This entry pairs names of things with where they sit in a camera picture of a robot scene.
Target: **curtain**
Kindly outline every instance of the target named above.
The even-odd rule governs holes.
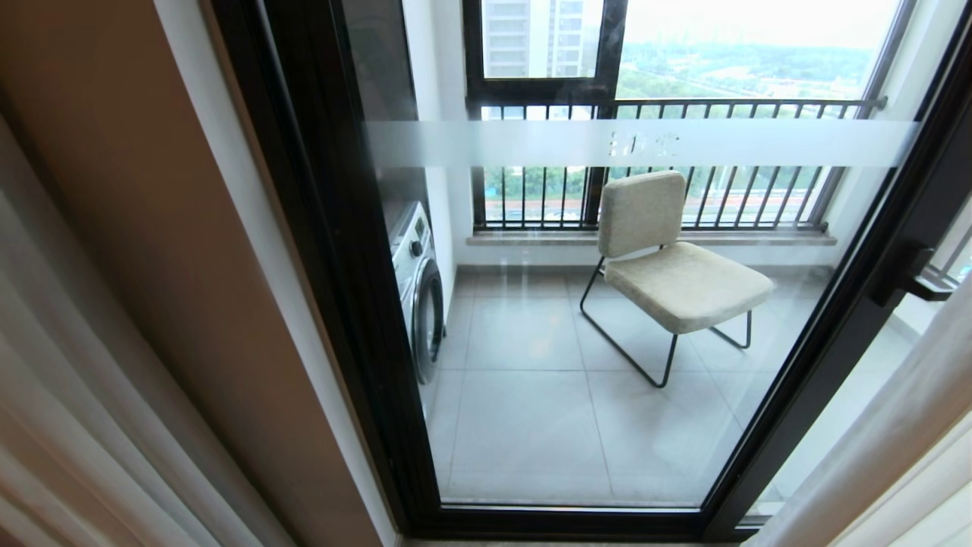
[[[28,546],[294,545],[99,278],[2,119],[0,529]]]
[[[848,432],[746,547],[972,544],[970,305],[966,280]]]

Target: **beige upholstered chair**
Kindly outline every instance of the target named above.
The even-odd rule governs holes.
[[[591,274],[580,311],[598,332],[656,387],[668,383],[678,335],[712,329],[739,349],[749,347],[752,309],[766,302],[773,281],[762,273],[691,243],[678,241],[685,205],[685,178],[677,171],[659,171],[613,180],[601,195],[601,260]],[[660,250],[627,260],[616,259],[658,245]],[[672,333],[665,376],[653,379],[584,310],[597,275],[628,297]],[[746,313],[746,343],[740,344],[715,325]]]

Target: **washing machine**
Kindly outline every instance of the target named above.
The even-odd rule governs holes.
[[[405,208],[392,230],[391,247],[415,376],[419,384],[428,384],[435,377],[445,323],[442,277],[435,263],[429,218],[420,202]]]

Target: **glass door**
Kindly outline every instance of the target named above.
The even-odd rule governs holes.
[[[690,4],[215,4],[406,533],[739,539],[962,275],[963,3]]]

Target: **window sill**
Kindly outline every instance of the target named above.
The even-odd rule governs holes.
[[[820,232],[682,232],[679,240],[705,246],[801,245],[832,247],[837,244],[837,239]],[[598,244],[598,235],[595,232],[479,232],[467,237],[466,244],[472,246],[593,246]]]

